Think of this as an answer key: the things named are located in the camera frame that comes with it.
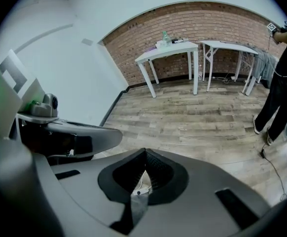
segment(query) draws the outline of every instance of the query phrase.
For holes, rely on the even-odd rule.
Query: table top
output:
[[[156,48],[146,53],[143,53],[135,61],[143,62],[143,61],[147,61],[148,59],[153,60],[156,58],[161,58],[164,56],[169,56],[169,55],[173,55],[177,53],[184,53],[184,52],[187,52],[189,49],[193,49],[193,48],[198,48],[198,45],[192,42],[189,42],[189,41],[172,44],[167,47]]]
[[[258,54],[253,49],[248,48],[246,46],[239,45],[239,44],[224,43],[218,40],[201,40],[201,43],[212,46],[213,48],[232,49],[232,50],[238,50],[238,51]]]

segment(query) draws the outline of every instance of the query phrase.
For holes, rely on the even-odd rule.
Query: black cable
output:
[[[274,168],[274,170],[275,170],[275,172],[276,172],[278,178],[280,179],[280,182],[281,182],[281,185],[282,185],[282,189],[283,189],[283,194],[281,195],[281,198],[280,198],[280,201],[282,201],[285,196],[286,196],[286,198],[287,198],[287,194],[285,193],[285,189],[284,189],[284,185],[283,185],[282,179],[281,179],[280,175],[278,174],[278,172],[277,172],[275,166],[274,166],[273,163],[272,163],[268,158],[266,158],[266,156],[265,156],[265,153],[264,153],[264,152],[265,152],[265,150],[264,150],[265,145],[266,145],[266,143],[265,143],[264,146],[262,147],[262,150],[261,150],[261,152],[260,152],[260,156],[261,156],[263,159],[266,159],[266,160],[273,166],[273,168]]]

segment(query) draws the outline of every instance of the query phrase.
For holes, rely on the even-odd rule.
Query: folding table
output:
[[[148,85],[148,88],[151,92],[151,95],[153,98],[156,97],[156,94],[154,92],[153,86],[151,84],[151,81],[149,79],[149,76],[147,74],[147,71],[144,67],[144,62],[148,61],[151,70],[154,76],[154,79],[157,84],[159,84],[159,79],[157,77],[157,74],[155,72],[152,60],[165,57],[165,56],[170,56],[173,54],[178,54],[178,53],[185,53],[187,52],[187,59],[188,59],[188,78],[191,80],[192,79],[192,63],[191,63],[191,52],[193,52],[193,58],[194,58],[194,87],[193,87],[193,94],[197,94],[197,85],[198,85],[198,45],[194,44],[192,42],[181,42],[177,44],[172,44],[167,47],[162,47],[162,48],[157,48],[151,51],[148,51],[146,53],[143,53],[141,56],[139,56],[135,62],[137,62],[143,77]]]
[[[207,86],[207,92],[209,91],[209,87],[211,85],[211,80],[212,80],[212,72],[213,72],[213,57],[214,54],[217,52],[218,49],[223,48],[223,49],[231,49],[231,50],[236,50],[239,51],[239,56],[238,56],[238,63],[237,63],[237,69],[236,69],[236,74],[235,74],[235,79],[234,81],[237,80],[238,75],[239,75],[239,71],[240,71],[240,66],[241,63],[244,62],[245,64],[247,64],[250,67],[250,72],[249,72],[249,76],[247,79],[247,82],[243,88],[242,93],[245,91],[248,82],[250,80],[251,77],[251,73],[253,70],[253,65],[254,65],[254,55],[258,54],[256,51],[254,51],[251,48],[248,48],[246,46],[242,46],[242,45],[238,45],[238,44],[230,44],[230,43],[224,43],[218,40],[202,40],[201,43],[203,43],[203,51],[204,51],[204,71],[203,71],[203,81],[205,80],[205,65],[206,65],[206,60],[209,61],[210,63],[210,71],[209,71],[209,79],[208,79],[208,86]],[[205,45],[208,45],[210,47],[210,49],[208,50],[208,52],[205,52]],[[253,54],[252,57],[252,61],[251,64],[249,64],[248,62],[244,61],[242,59],[242,57],[244,56],[244,54],[247,54],[247,58],[248,58],[248,53],[249,54]]]

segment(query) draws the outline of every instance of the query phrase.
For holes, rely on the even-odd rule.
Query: black slot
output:
[[[67,177],[71,177],[71,176],[75,176],[75,175],[78,175],[80,174],[79,171],[77,170],[70,170],[70,171],[67,171],[67,172],[62,172],[62,173],[58,173],[58,174],[55,174],[56,178],[58,180],[61,180],[61,179],[64,179],[64,178],[67,178]]]
[[[258,217],[231,190],[226,189],[215,194],[242,230],[258,220]]]

